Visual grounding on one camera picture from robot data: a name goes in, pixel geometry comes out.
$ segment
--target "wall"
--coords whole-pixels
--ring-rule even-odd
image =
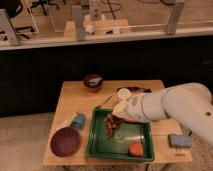
[[[213,88],[213,36],[0,52],[0,116],[54,111],[62,82],[161,79]]]

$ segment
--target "floor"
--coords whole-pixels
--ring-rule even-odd
[[[62,37],[67,21],[72,20],[73,0],[54,0],[60,7],[45,5],[48,15],[45,16],[41,6],[32,9],[32,14],[27,12],[32,1],[22,0],[24,9],[17,17],[12,19],[13,25],[32,25],[35,32],[29,34],[32,38]],[[113,19],[107,1],[101,1],[102,12],[106,19]],[[127,19],[132,31],[162,30],[169,21],[172,6],[167,6],[160,0],[110,0],[117,19]],[[178,27],[192,28],[213,26],[213,1],[212,0],[185,0],[185,6]]]
[[[44,150],[54,113],[0,118],[0,170],[2,171],[63,171],[62,167],[42,165]],[[192,134],[193,162],[173,164],[168,171],[212,171],[213,148]],[[160,171],[161,164],[152,164],[149,171]],[[144,164],[118,166],[74,166],[73,171],[142,171]]]

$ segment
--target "dark red plate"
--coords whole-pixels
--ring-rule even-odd
[[[52,137],[50,148],[59,157],[67,157],[74,154],[80,144],[80,135],[77,130],[65,127],[58,130]]]

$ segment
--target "small bowl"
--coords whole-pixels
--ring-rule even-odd
[[[97,92],[101,89],[103,78],[97,74],[87,75],[84,78],[84,85],[90,92]]]

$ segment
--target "wooden table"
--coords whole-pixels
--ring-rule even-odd
[[[122,164],[132,163],[122,160],[108,160],[89,158],[86,156],[86,148],[88,141],[88,134],[92,111],[95,106],[101,104],[110,95],[114,95],[103,108],[112,109],[118,102],[116,90],[124,86],[139,86],[151,88],[152,91],[162,89],[163,83],[160,80],[152,81],[104,81],[102,89],[97,93],[91,93],[86,90],[81,81],[68,81],[64,82],[61,95],[58,101],[55,117],[50,131],[46,151],[44,154],[44,165],[107,165],[107,164]],[[86,115],[86,123],[82,135],[82,144],[77,153],[70,157],[60,158],[55,156],[50,150],[50,139],[52,135],[61,128],[65,121],[72,120],[76,112],[83,112]],[[167,135],[169,133],[181,134],[179,124],[173,120],[162,120],[151,122],[151,130],[153,136],[153,145],[155,152],[155,160],[153,163],[178,163],[178,162],[191,162],[192,156],[189,149],[181,149],[181,152],[174,148],[170,148],[168,144]]]
[[[106,35],[106,32],[112,30],[113,27],[120,27],[122,33],[131,32],[128,28],[129,23],[127,20],[97,20],[97,21],[84,21],[84,27],[87,24],[92,24],[94,26],[94,32],[96,36]],[[73,21],[68,21],[64,30],[64,36],[75,36],[75,24]]]

